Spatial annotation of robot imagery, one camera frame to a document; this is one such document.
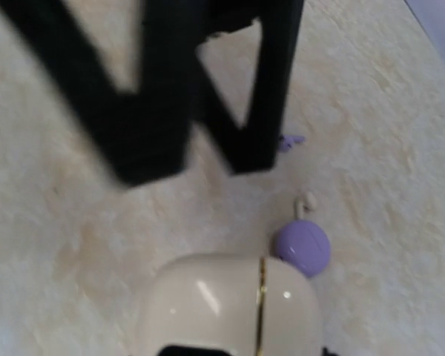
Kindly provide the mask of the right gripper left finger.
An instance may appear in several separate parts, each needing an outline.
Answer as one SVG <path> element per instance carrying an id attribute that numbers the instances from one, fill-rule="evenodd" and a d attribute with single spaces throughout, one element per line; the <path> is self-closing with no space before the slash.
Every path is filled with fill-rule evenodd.
<path id="1" fill-rule="evenodd" d="M 139 87 L 117 90 L 63 1 L 0 1 L 115 177 L 135 187 L 185 166 L 200 6 L 144 5 Z"/>

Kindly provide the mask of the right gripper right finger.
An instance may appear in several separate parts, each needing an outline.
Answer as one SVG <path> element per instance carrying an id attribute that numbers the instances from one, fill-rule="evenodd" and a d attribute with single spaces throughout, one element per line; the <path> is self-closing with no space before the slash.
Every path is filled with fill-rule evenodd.
<path id="1" fill-rule="evenodd" d="M 274 167 L 286 96 L 303 14 L 303 1 L 206 1 L 202 40 L 260 21 L 260 46 L 244 124 L 237 126 L 201 61 L 196 62 L 203 125 L 234 174 Z"/>

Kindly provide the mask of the cream earbud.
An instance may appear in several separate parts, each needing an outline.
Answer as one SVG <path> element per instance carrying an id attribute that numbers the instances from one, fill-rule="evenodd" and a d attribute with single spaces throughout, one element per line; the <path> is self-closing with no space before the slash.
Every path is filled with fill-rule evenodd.
<path id="1" fill-rule="evenodd" d="M 294 217 L 303 220 L 306 213 L 317 210 L 317 199 L 311 191 L 305 191 L 294 201 Z"/>

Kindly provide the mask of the cream earbud charging case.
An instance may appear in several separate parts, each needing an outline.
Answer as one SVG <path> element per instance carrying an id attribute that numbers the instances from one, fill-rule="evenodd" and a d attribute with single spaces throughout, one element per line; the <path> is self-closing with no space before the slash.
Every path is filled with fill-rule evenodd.
<path id="1" fill-rule="evenodd" d="M 135 355 L 321 355 L 314 289 L 273 257 L 197 254 L 162 267 L 144 293 Z"/>

